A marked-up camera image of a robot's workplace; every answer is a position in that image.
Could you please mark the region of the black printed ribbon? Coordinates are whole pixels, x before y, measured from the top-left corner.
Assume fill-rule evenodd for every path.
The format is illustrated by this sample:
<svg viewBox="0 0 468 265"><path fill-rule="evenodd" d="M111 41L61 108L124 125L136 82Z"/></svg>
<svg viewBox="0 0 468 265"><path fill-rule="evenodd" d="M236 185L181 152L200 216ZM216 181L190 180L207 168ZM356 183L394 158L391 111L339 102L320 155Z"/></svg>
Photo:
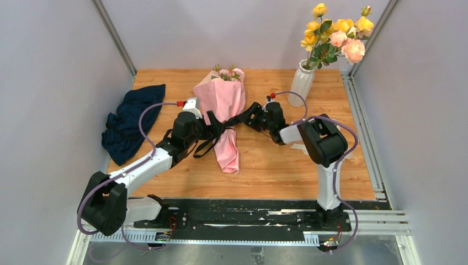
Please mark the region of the black printed ribbon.
<svg viewBox="0 0 468 265"><path fill-rule="evenodd" d="M222 134L226 130L232 130L232 127L236 126L239 123L244 123L247 120L249 111L245 110L244 112L229 118L225 122L220 122L215 116L212 110L207 111L207 116L210 121L210 125L207 125L207 133L201 137L201 140L205 140L200 144L193 154L194 158L201 158L209 153L220 141Z"/></svg>

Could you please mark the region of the pink paper flower wrap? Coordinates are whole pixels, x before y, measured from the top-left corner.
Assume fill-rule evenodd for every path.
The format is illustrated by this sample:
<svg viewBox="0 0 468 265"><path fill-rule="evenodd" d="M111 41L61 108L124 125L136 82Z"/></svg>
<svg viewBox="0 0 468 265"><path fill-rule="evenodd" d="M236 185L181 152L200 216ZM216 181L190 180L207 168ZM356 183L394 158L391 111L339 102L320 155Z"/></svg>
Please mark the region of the pink paper flower wrap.
<svg viewBox="0 0 468 265"><path fill-rule="evenodd" d="M211 79L213 70L193 88L195 97L200 100L202 112L212 110L220 122L244 111L246 93L244 83ZM226 130L214 147L216 159L223 173L237 173L240 170L239 150L236 145L236 132Z"/></svg>

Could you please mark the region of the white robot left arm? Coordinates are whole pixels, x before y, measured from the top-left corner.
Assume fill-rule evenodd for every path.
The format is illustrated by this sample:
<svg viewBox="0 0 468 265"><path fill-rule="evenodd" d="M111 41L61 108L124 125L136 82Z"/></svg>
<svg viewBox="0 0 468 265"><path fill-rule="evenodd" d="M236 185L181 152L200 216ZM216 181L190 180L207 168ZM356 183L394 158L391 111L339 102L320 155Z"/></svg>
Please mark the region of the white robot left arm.
<svg viewBox="0 0 468 265"><path fill-rule="evenodd" d="M155 195L130 198L130 195L154 176L170 170L190 155L190 148L198 141L203 143L197 151L215 145L226 126L217 120L212 111L207 112L209 123L189 111L176 117L173 127L153 150L136 162L110 174L98 171L87 184L77 210L77 224L80 231L85 230L82 221L109 236L125 224L148 220L154 227L162 228L168 224L169 213L163 209L162 199Z"/></svg>

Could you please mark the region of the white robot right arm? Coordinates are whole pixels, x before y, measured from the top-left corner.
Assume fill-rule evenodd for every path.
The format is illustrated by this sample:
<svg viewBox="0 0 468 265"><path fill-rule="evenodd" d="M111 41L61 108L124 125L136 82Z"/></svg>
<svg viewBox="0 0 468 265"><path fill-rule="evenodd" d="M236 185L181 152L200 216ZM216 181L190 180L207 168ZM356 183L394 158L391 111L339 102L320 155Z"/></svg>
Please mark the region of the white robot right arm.
<svg viewBox="0 0 468 265"><path fill-rule="evenodd" d="M348 142L328 115L289 125L280 103L270 102L261 106L255 102L240 114L240 121L256 131L269 131L273 142L278 145L303 142L318 172L315 223L325 231L335 226L343 212L342 202L338 199L339 177Z"/></svg>

